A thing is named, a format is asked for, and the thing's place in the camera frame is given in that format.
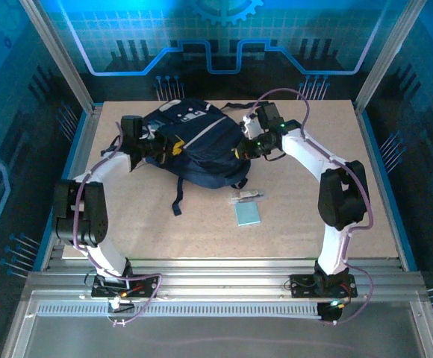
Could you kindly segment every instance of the wooden board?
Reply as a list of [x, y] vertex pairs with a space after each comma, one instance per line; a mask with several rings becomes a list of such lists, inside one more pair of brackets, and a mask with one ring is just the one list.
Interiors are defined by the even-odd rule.
[[[222, 107], [226, 101], [212, 103]], [[305, 115], [301, 101], [275, 103], [286, 120], [301, 121]], [[87, 168], [97, 163], [100, 151], [118, 134], [115, 122], [128, 114], [145, 116], [161, 104], [105, 102]], [[353, 236], [349, 256], [397, 257], [351, 102], [310, 104], [306, 128], [311, 136], [348, 161], [360, 160], [366, 169], [375, 225]], [[227, 113], [240, 121], [245, 112]], [[125, 176], [119, 188], [106, 192], [108, 210], [112, 212], [108, 237], [129, 258], [319, 256], [324, 225], [317, 211], [319, 184], [314, 177], [286, 156], [274, 163], [253, 160], [248, 179], [246, 189], [264, 189], [267, 199], [258, 203], [260, 224], [238, 227], [234, 207], [228, 202], [233, 189], [204, 189], [186, 182], [183, 214], [174, 217], [171, 204], [176, 196], [176, 177], [151, 165], [142, 166]], [[66, 247], [64, 257], [79, 257], [79, 253]]]

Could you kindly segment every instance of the gear logo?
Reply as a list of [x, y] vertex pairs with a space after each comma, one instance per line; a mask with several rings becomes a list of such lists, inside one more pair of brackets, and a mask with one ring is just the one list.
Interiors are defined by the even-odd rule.
[[21, 24], [21, 4], [19, 0], [0, 0], [0, 31], [13, 38]]
[[202, 21], [210, 20], [212, 25], [246, 20], [248, 14], [255, 14], [255, 8], [263, 5], [262, 0], [187, 0], [193, 13], [199, 14]]

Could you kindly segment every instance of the black mount plate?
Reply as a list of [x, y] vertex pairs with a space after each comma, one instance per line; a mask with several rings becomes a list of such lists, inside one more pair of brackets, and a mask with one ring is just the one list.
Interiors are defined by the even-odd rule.
[[125, 283], [112, 283], [103, 281], [103, 277], [95, 276], [92, 287], [91, 296], [94, 298], [112, 298], [122, 292], [129, 292], [125, 298], [144, 297], [149, 298], [157, 287], [158, 279], [156, 277], [147, 278], [145, 280], [129, 281], [128, 286]]
[[[314, 283], [312, 274], [290, 275], [289, 286], [292, 298], [346, 298], [349, 296], [348, 292], [341, 286], [331, 287], [324, 294], [317, 293], [317, 286]], [[348, 274], [346, 286], [351, 292], [351, 298], [358, 297], [358, 288], [354, 276], [351, 274]]]

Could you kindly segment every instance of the small light blue box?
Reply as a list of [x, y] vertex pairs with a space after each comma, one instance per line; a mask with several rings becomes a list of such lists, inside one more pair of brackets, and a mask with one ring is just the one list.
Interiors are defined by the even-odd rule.
[[238, 226], [257, 224], [260, 222], [260, 213], [255, 201], [248, 203], [237, 203], [234, 205], [237, 214]]

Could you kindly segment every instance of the navy backpack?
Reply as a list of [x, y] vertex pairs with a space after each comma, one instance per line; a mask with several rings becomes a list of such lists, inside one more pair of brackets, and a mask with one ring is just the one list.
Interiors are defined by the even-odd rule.
[[243, 132], [212, 104], [195, 98], [169, 101], [145, 116], [143, 124], [147, 137], [152, 138], [156, 131], [171, 145], [171, 155], [163, 163], [153, 158], [146, 161], [178, 177], [177, 198], [172, 205], [176, 216], [181, 215], [178, 204], [183, 198], [183, 180], [210, 189], [241, 189], [248, 181], [250, 161], [234, 155]]

